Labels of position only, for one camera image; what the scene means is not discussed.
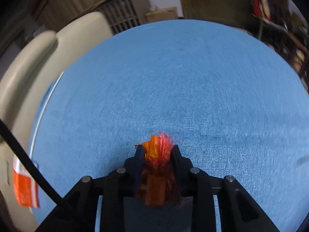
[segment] cardboard box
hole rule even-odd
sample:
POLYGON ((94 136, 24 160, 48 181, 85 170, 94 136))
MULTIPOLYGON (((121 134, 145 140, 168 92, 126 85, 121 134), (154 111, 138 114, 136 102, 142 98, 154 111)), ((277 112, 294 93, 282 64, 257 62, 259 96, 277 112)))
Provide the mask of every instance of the cardboard box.
POLYGON ((146 20, 148 22, 158 22, 164 20, 178 19, 177 7, 158 9, 146 13, 146 20))

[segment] blue tablecloth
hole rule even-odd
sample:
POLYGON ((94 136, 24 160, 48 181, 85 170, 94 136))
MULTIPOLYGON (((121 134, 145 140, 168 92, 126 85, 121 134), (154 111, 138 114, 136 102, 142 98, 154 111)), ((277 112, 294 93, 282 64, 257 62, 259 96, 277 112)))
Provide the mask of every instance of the blue tablecloth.
MULTIPOLYGON (((134 144, 163 131, 194 166, 234 175, 278 229, 291 232, 309 212, 308 109, 296 73, 257 39, 206 21, 146 24, 64 72, 33 159, 64 196, 82 176, 107 175, 134 144)), ((40 223, 54 203, 41 190, 39 198, 40 223)), ((128 199, 125 213, 127 231, 190 227, 190 204, 158 210, 128 199)))

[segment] black cable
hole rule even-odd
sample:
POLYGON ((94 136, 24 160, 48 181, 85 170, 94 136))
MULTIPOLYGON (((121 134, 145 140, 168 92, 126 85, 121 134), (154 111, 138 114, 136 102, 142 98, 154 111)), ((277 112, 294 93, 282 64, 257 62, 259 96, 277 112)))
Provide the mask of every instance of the black cable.
POLYGON ((20 162, 24 165, 25 169, 29 172, 32 178, 37 182, 40 188, 61 208, 64 208, 69 215, 86 231, 92 231, 89 224, 85 221, 82 215, 72 208, 47 182, 47 180, 43 177, 40 171, 36 168, 36 166, 32 163, 31 159, 28 157, 27 153, 18 143, 14 135, 7 128, 7 126, 0 119, 0 135, 4 139, 4 141, 11 148, 13 153, 18 157, 20 162))

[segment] blue cloth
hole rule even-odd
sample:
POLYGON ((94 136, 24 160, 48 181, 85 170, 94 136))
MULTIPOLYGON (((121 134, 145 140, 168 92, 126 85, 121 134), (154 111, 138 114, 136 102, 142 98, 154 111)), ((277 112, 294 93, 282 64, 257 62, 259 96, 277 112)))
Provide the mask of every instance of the blue cloth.
MULTIPOLYGON (((146 24, 65 71, 33 159, 64 196, 82 176, 107 175, 134 144, 163 131, 194 166, 234 175, 278 229, 291 232, 309 212, 308 107, 296 73, 257 39, 206 21, 146 24)), ((41 190, 39 198, 40 223, 54 203, 41 190)), ((160 210, 129 198, 125 206, 127 231, 190 227, 190 201, 160 210)))

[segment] red plastic bag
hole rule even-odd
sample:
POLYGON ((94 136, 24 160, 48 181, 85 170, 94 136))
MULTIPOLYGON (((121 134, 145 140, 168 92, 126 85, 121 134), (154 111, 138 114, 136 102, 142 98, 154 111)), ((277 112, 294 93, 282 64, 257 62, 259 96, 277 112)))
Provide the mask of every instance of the red plastic bag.
POLYGON ((13 187, 19 205, 39 208, 38 184, 24 168, 19 159, 13 159, 13 187))
POLYGON ((172 137, 160 132, 151 135, 145 147, 145 170, 142 174, 138 196, 149 206, 160 206, 180 199, 172 167, 169 163, 173 147, 172 137))

